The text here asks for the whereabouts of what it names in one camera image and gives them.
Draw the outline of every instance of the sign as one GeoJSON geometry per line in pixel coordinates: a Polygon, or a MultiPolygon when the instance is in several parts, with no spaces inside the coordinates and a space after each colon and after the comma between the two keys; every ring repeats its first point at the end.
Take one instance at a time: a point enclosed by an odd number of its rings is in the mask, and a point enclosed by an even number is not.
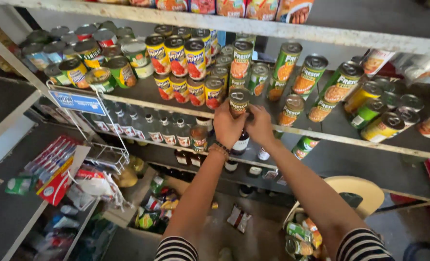
{"type": "Polygon", "coordinates": [[[49,91],[60,107],[105,115],[98,98],[68,92],[49,91]]]}

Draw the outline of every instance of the hand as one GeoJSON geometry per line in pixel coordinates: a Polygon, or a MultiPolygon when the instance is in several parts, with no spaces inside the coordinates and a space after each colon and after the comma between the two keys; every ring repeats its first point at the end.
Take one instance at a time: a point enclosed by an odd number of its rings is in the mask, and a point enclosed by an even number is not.
{"type": "Polygon", "coordinates": [[[226,99],[225,102],[215,110],[214,128],[218,142],[227,149],[232,149],[233,145],[235,145],[242,134],[247,116],[249,116],[249,114],[244,113],[239,116],[239,118],[233,119],[229,111],[229,99],[226,99]]]}
{"type": "Polygon", "coordinates": [[[259,105],[250,104],[249,110],[254,119],[246,123],[246,131],[253,141],[265,148],[266,145],[275,141],[270,114],[259,105]]]}

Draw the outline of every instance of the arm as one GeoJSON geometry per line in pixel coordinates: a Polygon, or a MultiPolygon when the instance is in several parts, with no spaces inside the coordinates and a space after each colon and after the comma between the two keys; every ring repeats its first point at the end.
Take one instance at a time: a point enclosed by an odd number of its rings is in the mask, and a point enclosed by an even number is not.
{"type": "MultiPolygon", "coordinates": [[[[246,121],[247,113],[234,120],[229,112],[226,101],[215,110],[214,128],[217,140],[231,149],[239,139],[246,121]]],[[[210,209],[218,178],[222,173],[225,155],[219,151],[210,151],[194,180],[184,192],[170,223],[164,233],[164,238],[181,236],[195,248],[210,209]]]]}
{"type": "Polygon", "coordinates": [[[262,106],[249,107],[255,118],[246,124],[249,136],[275,160],[300,205],[316,224],[334,259],[344,236],[354,228],[368,228],[357,213],[321,177],[301,163],[273,136],[271,119],[262,106]]]}

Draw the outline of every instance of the striped shirt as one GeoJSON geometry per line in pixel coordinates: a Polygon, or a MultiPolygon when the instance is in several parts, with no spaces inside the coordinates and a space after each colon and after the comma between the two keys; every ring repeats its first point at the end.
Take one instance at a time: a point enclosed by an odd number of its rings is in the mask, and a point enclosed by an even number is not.
{"type": "MultiPolygon", "coordinates": [[[[198,261],[194,246],[179,236],[160,242],[154,261],[198,261]]],[[[337,261],[394,261],[379,237],[366,228],[347,233],[337,250],[337,261]]]]}

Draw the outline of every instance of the can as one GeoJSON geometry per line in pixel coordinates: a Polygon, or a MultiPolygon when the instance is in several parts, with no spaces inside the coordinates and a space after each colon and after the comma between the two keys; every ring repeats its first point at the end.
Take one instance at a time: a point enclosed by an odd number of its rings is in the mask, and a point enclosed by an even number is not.
{"type": "Polygon", "coordinates": [[[101,23],[99,26],[99,29],[109,29],[110,31],[114,32],[117,31],[117,26],[114,24],[113,21],[107,20],[101,23]]]}
{"type": "Polygon", "coordinates": [[[107,62],[108,60],[112,59],[115,56],[122,56],[123,53],[120,45],[114,44],[114,45],[102,48],[102,55],[107,62]]]}
{"type": "Polygon", "coordinates": [[[231,76],[237,79],[247,75],[252,59],[253,44],[246,40],[235,40],[233,43],[233,62],[231,63],[231,76]]]}
{"type": "Polygon", "coordinates": [[[214,15],[215,0],[191,0],[191,13],[214,15]]]}
{"type": "Polygon", "coordinates": [[[183,37],[184,41],[191,38],[191,28],[189,27],[173,27],[173,35],[183,37]]]}
{"type": "Polygon", "coordinates": [[[209,66],[212,64],[212,45],[211,45],[211,34],[209,29],[192,29],[192,38],[199,38],[204,42],[204,55],[205,64],[209,66]]]}
{"type": "Polygon", "coordinates": [[[236,79],[232,75],[229,78],[229,89],[245,89],[247,83],[247,75],[242,79],[236,79]]]}
{"type": "Polygon", "coordinates": [[[151,64],[151,58],[143,40],[129,39],[121,45],[121,50],[130,61],[131,67],[145,67],[151,64]]]}
{"type": "Polygon", "coordinates": [[[204,80],[186,80],[189,90],[189,99],[194,106],[202,106],[205,104],[204,80]]]}
{"type": "Polygon", "coordinates": [[[202,80],[207,74],[204,52],[204,42],[201,39],[191,38],[184,44],[188,73],[193,80],[202,80]]]}
{"type": "Polygon", "coordinates": [[[47,55],[43,52],[44,44],[31,43],[22,49],[23,55],[33,63],[40,71],[44,71],[48,67],[50,61],[47,55]]]}
{"type": "Polygon", "coordinates": [[[79,41],[83,41],[85,39],[90,39],[93,37],[93,33],[96,32],[98,28],[95,24],[85,24],[78,27],[75,30],[76,37],[78,37],[79,41]]]}
{"type": "Polygon", "coordinates": [[[250,94],[255,96],[262,94],[269,72],[270,70],[265,63],[255,63],[252,66],[249,84],[247,85],[250,94]]]}
{"type": "Polygon", "coordinates": [[[326,67],[328,67],[328,60],[324,56],[311,54],[305,57],[292,92],[302,95],[306,100],[320,80],[326,67]]]}
{"type": "Polygon", "coordinates": [[[186,77],[177,77],[170,75],[170,84],[172,85],[173,94],[178,103],[187,103],[189,101],[189,90],[186,77]]]}
{"type": "Polygon", "coordinates": [[[209,109],[215,110],[222,103],[223,82],[217,76],[208,76],[204,85],[205,102],[209,109]]]}
{"type": "Polygon", "coordinates": [[[372,49],[363,60],[363,68],[368,78],[373,77],[394,56],[395,51],[372,49]]]}
{"type": "Polygon", "coordinates": [[[327,103],[321,98],[318,98],[308,112],[308,118],[313,122],[322,122],[336,105],[336,103],[327,103]]]}
{"type": "Polygon", "coordinates": [[[386,110],[386,105],[380,99],[369,98],[353,113],[350,123],[352,127],[360,130],[386,110]]]}
{"type": "Polygon", "coordinates": [[[68,32],[70,32],[70,29],[68,27],[60,26],[60,27],[52,28],[51,31],[49,32],[49,34],[55,41],[60,41],[62,35],[66,34],[68,32]]]}
{"type": "Polygon", "coordinates": [[[316,145],[318,145],[320,140],[321,139],[318,139],[318,138],[302,136],[291,152],[299,160],[302,160],[305,158],[305,156],[307,156],[310,153],[310,151],[313,150],[313,148],[316,147],[316,145]]]}
{"type": "Polygon", "coordinates": [[[219,46],[221,45],[218,44],[218,31],[215,29],[210,29],[210,50],[212,52],[212,56],[220,51],[219,46]]]}
{"type": "Polygon", "coordinates": [[[170,74],[158,74],[154,72],[154,80],[158,87],[160,97],[167,101],[173,99],[175,95],[173,94],[173,88],[170,84],[170,74]]]}
{"type": "Polygon", "coordinates": [[[27,41],[28,43],[49,44],[52,42],[52,39],[48,31],[39,29],[32,31],[27,36],[27,41]]]}
{"type": "Polygon", "coordinates": [[[131,67],[131,68],[134,69],[135,75],[140,79],[147,78],[154,73],[154,67],[152,66],[151,63],[149,63],[144,67],[131,67]]]}
{"type": "Polygon", "coordinates": [[[347,103],[344,105],[344,109],[348,113],[353,113],[361,107],[366,100],[369,98],[379,98],[382,93],[383,90],[377,82],[365,82],[362,87],[358,91],[354,92],[354,94],[349,98],[347,103]]]}
{"type": "Polygon", "coordinates": [[[53,63],[60,63],[66,57],[64,56],[64,49],[66,44],[62,41],[54,41],[45,45],[43,48],[43,52],[47,55],[49,60],[53,63]]]}
{"type": "Polygon", "coordinates": [[[334,72],[319,96],[327,103],[338,103],[353,89],[363,76],[363,68],[351,61],[343,62],[334,72]]]}
{"type": "Polygon", "coordinates": [[[278,116],[278,125],[292,127],[300,113],[304,111],[305,100],[298,94],[290,94],[286,97],[286,104],[278,116]]]}
{"type": "Polygon", "coordinates": [[[392,92],[383,92],[379,98],[386,104],[388,110],[395,109],[402,103],[400,96],[392,92]]]}
{"type": "Polygon", "coordinates": [[[44,74],[46,74],[55,85],[68,86],[72,84],[67,76],[62,74],[62,71],[59,70],[58,64],[49,64],[48,67],[44,69],[44,74]]]}
{"type": "Polygon", "coordinates": [[[171,36],[173,34],[173,26],[169,25],[156,25],[154,27],[154,33],[158,33],[165,38],[171,36]]]}
{"type": "Polygon", "coordinates": [[[389,138],[396,136],[402,131],[420,122],[420,115],[417,113],[415,109],[411,107],[407,107],[407,106],[398,107],[394,111],[394,113],[397,114],[403,120],[403,122],[405,123],[405,127],[402,130],[398,131],[397,133],[392,134],[392,136],[390,136],[389,138]]]}
{"type": "Polygon", "coordinates": [[[216,0],[216,13],[233,18],[243,18],[246,14],[246,0],[216,0]]]}
{"type": "Polygon", "coordinates": [[[381,117],[366,126],[360,135],[367,141],[380,143],[404,127],[405,123],[397,114],[385,112],[381,117]]]}
{"type": "Polygon", "coordinates": [[[211,75],[217,76],[223,82],[223,93],[222,96],[225,97],[226,90],[228,89],[228,68],[224,65],[213,65],[211,70],[211,75]]]}
{"type": "Polygon", "coordinates": [[[227,55],[227,56],[233,57],[233,52],[234,51],[235,50],[233,48],[233,45],[227,44],[227,45],[225,45],[225,46],[222,47],[222,50],[220,51],[220,54],[221,55],[227,55]]]}
{"type": "Polygon", "coordinates": [[[280,81],[287,81],[294,71],[301,52],[302,45],[299,43],[282,44],[273,71],[273,77],[280,81]]]}
{"type": "Polygon", "coordinates": [[[276,21],[289,24],[304,24],[310,14],[314,0],[282,0],[276,13],[276,21]]]}
{"type": "Polygon", "coordinates": [[[273,21],[278,2],[278,0],[248,0],[246,17],[260,21],[273,21]]]}
{"type": "Polygon", "coordinates": [[[108,93],[117,87],[117,81],[110,73],[109,68],[98,67],[86,73],[86,82],[96,92],[108,93]]]}
{"type": "Polygon", "coordinates": [[[115,56],[106,62],[105,67],[110,69],[111,74],[121,88],[127,89],[136,84],[136,76],[134,76],[126,57],[115,56]]]}
{"type": "Polygon", "coordinates": [[[93,39],[87,39],[75,44],[73,50],[79,54],[88,68],[97,68],[104,62],[104,57],[101,54],[101,48],[93,39]]]}
{"type": "Polygon", "coordinates": [[[166,11],[188,11],[188,0],[157,0],[157,9],[166,11]]]}
{"type": "Polygon", "coordinates": [[[181,36],[172,35],[164,42],[165,52],[170,60],[172,73],[177,77],[188,74],[188,63],[184,54],[184,39],[181,36]]]}
{"type": "Polygon", "coordinates": [[[423,101],[412,94],[404,94],[400,97],[401,105],[413,108],[416,112],[424,108],[423,101]]]}
{"type": "Polygon", "coordinates": [[[94,32],[93,38],[102,48],[115,45],[118,41],[115,33],[107,28],[102,28],[94,32]]]}
{"type": "Polygon", "coordinates": [[[154,34],[146,37],[144,41],[147,47],[147,52],[150,56],[150,61],[158,74],[168,74],[171,71],[170,60],[164,49],[165,37],[159,34],[154,34]]]}
{"type": "Polygon", "coordinates": [[[231,63],[233,62],[233,57],[232,56],[228,56],[228,55],[219,55],[216,59],[215,59],[215,64],[216,65],[224,65],[228,68],[231,67],[231,63]]]}
{"type": "Polygon", "coordinates": [[[88,69],[81,62],[79,57],[67,59],[59,64],[59,70],[67,76],[70,82],[77,88],[87,89],[89,84],[86,82],[86,73],[88,69]]]}
{"type": "Polygon", "coordinates": [[[78,36],[76,36],[74,31],[67,32],[61,36],[61,41],[66,44],[76,44],[78,43],[78,36]]]}
{"type": "Polygon", "coordinates": [[[282,82],[276,80],[274,77],[270,77],[270,86],[268,86],[268,90],[266,93],[266,97],[268,100],[272,102],[277,102],[280,100],[283,95],[284,89],[286,88],[287,82],[282,82]]]}
{"type": "Polygon", "coordinates": [[[229,111],[233,118],[246,113],[249,106],[250,93],[246,89],[232,89],[229,92],[229,111]]]}
{"type": "Polygon", "coordinates": [[[115,31],[115,35],[117,36],[118,39],[122,39],[125,37],[135,38],[133,29],[131,29],[131,27],[119,27],[115,31]]]}

